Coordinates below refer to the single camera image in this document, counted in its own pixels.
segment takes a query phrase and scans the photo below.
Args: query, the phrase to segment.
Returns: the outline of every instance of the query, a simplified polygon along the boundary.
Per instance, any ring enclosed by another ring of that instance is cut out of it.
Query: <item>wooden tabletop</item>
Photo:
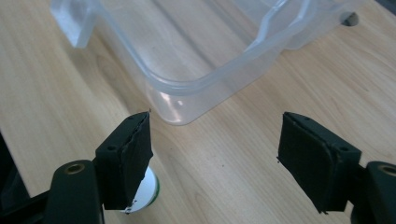
[[[94,151],[127,116],[148,111],[113,52],[94,33],[73,49],[50,1],[2,1],[0,129],[32,196],[53,172]],[[185,126],[151,113],[161,192],[150,207],[107,223],[349,223],[320,215],[277,163],[282,114],[315,119],[368,161],[396,163],[396,17],[370,1],[360,23],[285,50],[262,76]]]

